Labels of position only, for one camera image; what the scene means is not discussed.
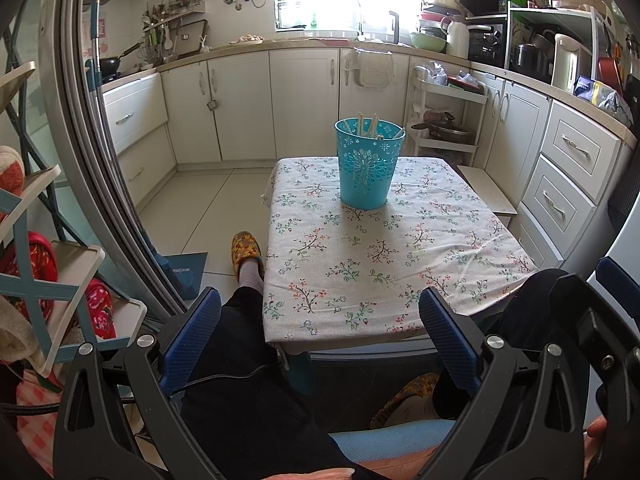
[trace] screw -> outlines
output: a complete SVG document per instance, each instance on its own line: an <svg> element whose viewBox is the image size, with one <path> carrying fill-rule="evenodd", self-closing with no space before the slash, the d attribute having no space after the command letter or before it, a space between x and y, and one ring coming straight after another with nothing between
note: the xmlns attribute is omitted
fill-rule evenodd
<svg viewBox="0 0 640 480"><path fill-rule="evenodd" d="M558 357L560 355L562 355L562 349L555 343L551 343L547 348L546 351L549 352L551 355Z"/></svg>
<svg viewBox="0 0 640 480"><path fill-rule="evenodd" d="M94 346L91 343L82 343L78 349L80 355L88 355L92 352Z"/></svg>
<svg viewBox="0 0 640 480"><path fill-rule="evenodd" d="M486 339L486 343L491 348L498 349L504 346L504 339L502 339L500 336L497 336L497 335L491 335Z"/></svg>
<svg viewBox="0 0 640 480"><path fill-rule="evenodd" d="M613 358L613 355L608 355L602 361L600 361L600 368L602 368L604 371L610 370L614 362L616 361Z"/></svg>
<svg viewBox="0 0 640 480"><path fill-rule="evenodd" d="M142 348L146 348L148 346L151 346L154 343L155 339L151 334L145 334L145 335L141 335L138 338L138 346L142 347Z"/></svg>

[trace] white drawer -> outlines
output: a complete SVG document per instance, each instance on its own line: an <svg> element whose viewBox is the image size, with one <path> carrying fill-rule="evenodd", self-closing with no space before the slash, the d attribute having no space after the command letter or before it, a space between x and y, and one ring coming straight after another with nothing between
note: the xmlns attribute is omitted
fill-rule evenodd
<svg viewBox="0 0 640 480"><path fill-rule="evenodd" d="M540 270L560 267L564 261L542 225L522 202L517 216L511 220L509 231Z"/></svg>
<svg viewBox="0 0 640 480"><path fill-rule="evenodd" d="M159 74L107 92L104 102L116 153L168 121Z"/></svg>
<svg viewBox="0 0 640 480"><path fill-rule="evenodd" d="M165 126L140 139L118 156L122 176L137 205L175 166Z"/></svg>
<svg viewBox="0 0 640 480"><path fill-rule="evenodd" d="M542 155L522 201L564 257L574 248L596 209L593 202Z"/></svg>
<svg viewBox="0 0 640 480"><path fill-rule="evenodd" d="M542 153L597 204L615 166L621 143L590 118L554 101Z"/></svg>

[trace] tablecloth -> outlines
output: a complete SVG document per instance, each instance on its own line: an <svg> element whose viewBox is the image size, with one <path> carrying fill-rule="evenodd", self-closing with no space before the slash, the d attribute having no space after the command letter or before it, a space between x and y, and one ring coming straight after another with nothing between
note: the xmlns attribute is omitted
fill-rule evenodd
<svg viewBox="0 0 640 480"><path fill-rule="evenodd" d="M285 350L346 348L424 334L421 290L477 313L537 269L444 161L401 157L386 204L340 200L336 157L286 158L273 170L264 334Z"/></svg>

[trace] white kettle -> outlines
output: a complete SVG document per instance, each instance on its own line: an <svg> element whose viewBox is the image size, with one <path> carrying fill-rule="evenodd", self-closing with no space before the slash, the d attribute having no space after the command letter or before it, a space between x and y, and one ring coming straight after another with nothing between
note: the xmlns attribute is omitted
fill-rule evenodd
<svg viewBox="0 0 640 480"><path fill-rule="evenodd" d="M449 20L449 25L445 26L445 20ZM447 55L469 58L469 30L464 23L451 21L449 16L445 16L440 21L440 29L447 33Z"/></svg>

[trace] turquoise bucket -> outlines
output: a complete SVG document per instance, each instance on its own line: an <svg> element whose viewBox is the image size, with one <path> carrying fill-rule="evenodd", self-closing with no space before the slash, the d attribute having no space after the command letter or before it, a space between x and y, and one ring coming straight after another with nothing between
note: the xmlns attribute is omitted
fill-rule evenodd
<svg viewBox="0 0 640 480"><path fill-rule="evenodd" d="M340 198L357 209L377 209L386 202L402 136L394 139L402 129L393 123L378 121L376 135L384 139L369 139L350 134L357 132L357 119L344 119L335 123L338 145L338 167L340 168ZM363 131L369 129L371 119L364 119Z"/></svg>

